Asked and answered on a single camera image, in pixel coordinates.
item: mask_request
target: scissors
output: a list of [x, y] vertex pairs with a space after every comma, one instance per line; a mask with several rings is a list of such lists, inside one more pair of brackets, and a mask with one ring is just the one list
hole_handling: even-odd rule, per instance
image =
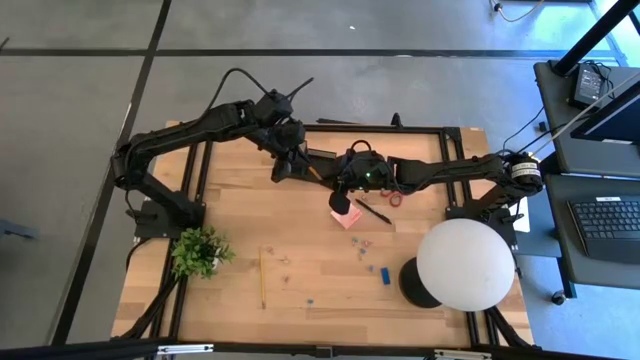
[[392, 190], [380, 190], [380, 196], [382, 197], [388, 197], [389, 198], [389, 204], [392, 207], [398, 207], [400, 206], [400, 204], [402, 204], [402, 194], [397, 192], [397, 191], [392, 191]]

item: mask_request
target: white cable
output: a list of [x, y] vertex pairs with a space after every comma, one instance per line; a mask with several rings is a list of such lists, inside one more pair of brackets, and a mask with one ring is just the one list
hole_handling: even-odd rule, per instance
[[602, 101], [604, 98], [606, 98], [607, 96], [609, 96], [609, 94], [613, 93], [614, 91], [618, 90], [619, 88], [622, 87], [622, 85], [628, 83], [629, 81], [631, 81], [631, 79], [633, 79], [634, 77], [640, 75], [640, 72], [635, 73], [631, 76], [629, 76], [627, 78], [627, 80], [621, 82], [620, 84], [618, 84], [618, 86], [614, 87], [613, 89], [611, 89], [608, 93], [602, 95], [598, 100], [596, 100], [593, 104], [587, 106], [586, 109], [582, 110], [582, 112], [580, 112], [580, 114], [576, 115], [576, 117], [574, 117], [573, 119], [571, 119], [571, 121], [569, 121], [562, 129], [558, 130], [557, 133], [555, 133], [553, 136], [551, 136], [551, 139], [549, 139], [546, 143], [544, 143], [542, 146], [540, 146], [538, 148], [538, 150], [533, 152], [532, 156], [535, 156], [538, 152], [540, 152], [540, 150], [544, 149], [545, 146], [549, 145], [549, 143], [551, 143], [553, 140], [555, 140], [558, 136], [560, 136], [560, 134], [562, 134], [565, 130], [567, 130], [574, 122], [576, 122], [578, 119], [580, 119], [582, 117], [582, 115], [584, 115], [586, 112], [588, 112], [589, 110], [591, 110], [592, 107], [596, 106], [596, 104], [598, 104], [600, 101]]
[[[495, 9], [495, 6], [497, 5], [497, 3], [495, 2], [495, 0], [490, 0], [491, 4], [493, 5], [493, 8]], [[521, 20], [522, 18], [526, 17], [527, 15], [531, 14], [535, 9], [537, 9], [538, 7], [540, 7], [540, 5], [542, 5], [542, 3], [544, 2], [544, 0], [540, 0], [538, 1], [538, 3], [531, 8], [531, 10], [527, 11], [524, 15], [515, 18], [515, 19], [509, 19], [506, 17], [506, 15], [504, 14], [504, 12], [502, 11], [502, 8], [498, 8], [498, 13], [500, 13], [500, 16], [502, 16], [502, 18], [507, 21], [507, 22], [516, 22], [518, 20]]]

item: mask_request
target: keyboard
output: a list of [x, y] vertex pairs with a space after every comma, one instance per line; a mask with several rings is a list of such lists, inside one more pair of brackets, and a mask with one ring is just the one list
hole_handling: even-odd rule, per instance
[[607, 196], [568, 201], [587, 256], [640, 263], [640, 196]]

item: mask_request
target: small blue block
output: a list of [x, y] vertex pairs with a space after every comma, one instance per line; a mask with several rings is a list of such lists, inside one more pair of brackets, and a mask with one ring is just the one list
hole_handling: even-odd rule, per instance
[[380, 269], [380, 274], [382, 274], [382, 283], [385, 285], [391, 284], [391, 278], [389, 277], [389, 269], [382, 268]]

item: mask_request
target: black lamp base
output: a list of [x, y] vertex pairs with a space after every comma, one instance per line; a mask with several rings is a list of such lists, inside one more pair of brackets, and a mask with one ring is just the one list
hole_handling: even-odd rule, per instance
[[422, 285], [418, 275], [418, 262], [416, 258], [407, 261], [400, 270], [400, 290], [402, 295], [415, 306], [421, 308], [434, 308], [442, 305]]

